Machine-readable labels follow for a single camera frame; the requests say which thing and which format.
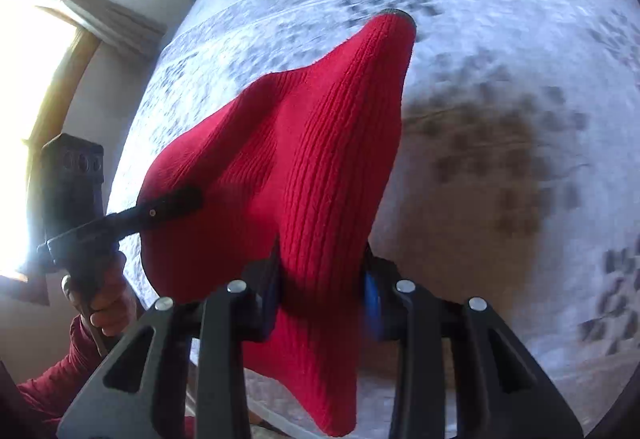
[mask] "ribbed knit fabric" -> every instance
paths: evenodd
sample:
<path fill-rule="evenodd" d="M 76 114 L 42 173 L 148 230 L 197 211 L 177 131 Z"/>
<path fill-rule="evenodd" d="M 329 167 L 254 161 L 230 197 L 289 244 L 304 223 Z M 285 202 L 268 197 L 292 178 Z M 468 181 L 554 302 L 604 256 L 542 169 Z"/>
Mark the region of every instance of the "ribbed knit fabric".
<path fill-rule="evenodd" d="M 178 302 L 237 278 L 279 236 L 282 305 L 271 338 L 244 344 L 244 365 L 332 436 L 355 426 L 360 265 L 400 139 L 415 25 L 398 13 L 252 83 L 156 158 L 139 197 L 205 194 L 204 209 L 142 234 L 148 279 Z"/>

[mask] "hand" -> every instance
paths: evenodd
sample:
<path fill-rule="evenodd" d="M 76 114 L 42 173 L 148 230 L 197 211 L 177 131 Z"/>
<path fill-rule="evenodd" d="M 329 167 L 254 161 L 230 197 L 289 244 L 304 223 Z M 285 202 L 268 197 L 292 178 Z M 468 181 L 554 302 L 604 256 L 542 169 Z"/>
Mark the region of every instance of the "hand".
<path fill-rule="evenodd" d="M 104 272 L 104 283 L 89 307 L 95 311 L 91 315 L 92 325 L 101 329 L 105 336 L 117 336 L 136 319 L 136 296 L 122 274 L 127 261 L 124 254 L 118 251 L 109 260 L 111 263 Z M 69 275 L 62 279 L 62 291 L 81 313 L 80 306 L 83 300 L 80 294 L 74 291 Z M 82 323 L 88 327 L 84 316 Z"/>

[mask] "curtain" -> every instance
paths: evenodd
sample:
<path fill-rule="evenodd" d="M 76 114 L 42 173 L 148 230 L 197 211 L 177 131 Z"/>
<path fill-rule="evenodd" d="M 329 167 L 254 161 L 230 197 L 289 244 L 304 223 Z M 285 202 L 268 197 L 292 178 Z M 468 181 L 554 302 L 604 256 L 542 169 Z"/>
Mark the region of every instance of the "curtain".
<path fill-rule="evenodd" d="M 164 24 L 110 0 L 36 0 L 68 16 L 129 58 L 153 60 L 161 49 Z"/>

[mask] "red shirt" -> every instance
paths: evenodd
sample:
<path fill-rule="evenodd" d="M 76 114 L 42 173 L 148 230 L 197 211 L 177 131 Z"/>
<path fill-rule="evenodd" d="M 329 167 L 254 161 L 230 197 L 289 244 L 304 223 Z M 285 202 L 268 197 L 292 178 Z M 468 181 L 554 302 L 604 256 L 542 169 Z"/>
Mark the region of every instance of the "red shirt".
<path fill-rule="evenodd" d="M 58 423 L 80 389 L 100 365 L 100 355 L 80 316 L 71 323 L 69 353 L 36 379 L 18 385 L 27 405 L 36 413 L 45 430 L 55 437 Z M 193 418 L 184 420 L 186 436 L 193 438 Z"/>

